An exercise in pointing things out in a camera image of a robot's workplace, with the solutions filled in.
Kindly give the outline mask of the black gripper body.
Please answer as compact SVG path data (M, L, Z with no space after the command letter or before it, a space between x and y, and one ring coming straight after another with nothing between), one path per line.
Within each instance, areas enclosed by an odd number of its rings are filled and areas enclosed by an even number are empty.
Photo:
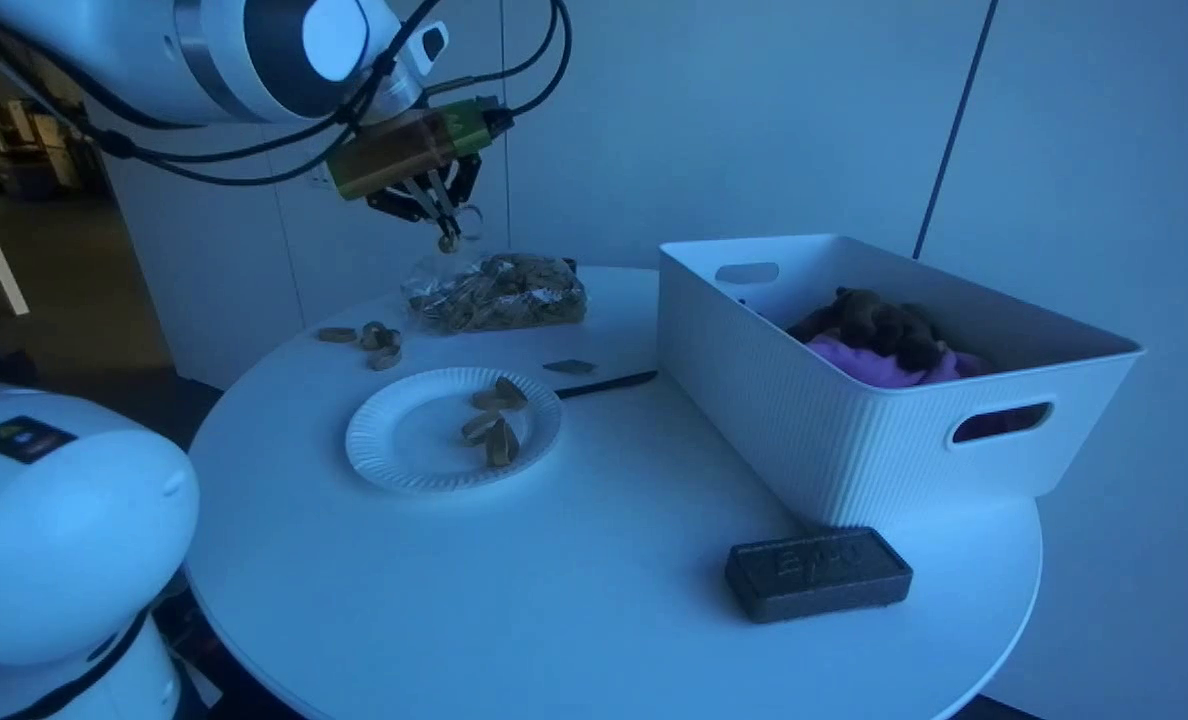
M368 206L408 224L434 224L436 246L456 249L465 240L460 216L471 209L481 169L481 155L460 155L434 172L371 191Z

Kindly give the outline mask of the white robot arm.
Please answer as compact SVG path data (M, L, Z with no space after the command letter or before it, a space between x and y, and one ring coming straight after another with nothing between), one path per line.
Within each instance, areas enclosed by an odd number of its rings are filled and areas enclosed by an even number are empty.
M0 68L106 155L345 201L465 240L497 100L434 107L450 28L422 0L0 0Z

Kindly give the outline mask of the robot base white housing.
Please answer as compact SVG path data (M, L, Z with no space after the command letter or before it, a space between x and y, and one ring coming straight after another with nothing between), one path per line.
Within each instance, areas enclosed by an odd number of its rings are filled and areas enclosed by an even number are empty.
M151 601L197 520L197 471L171 440L0 385L0 720L178 720Z

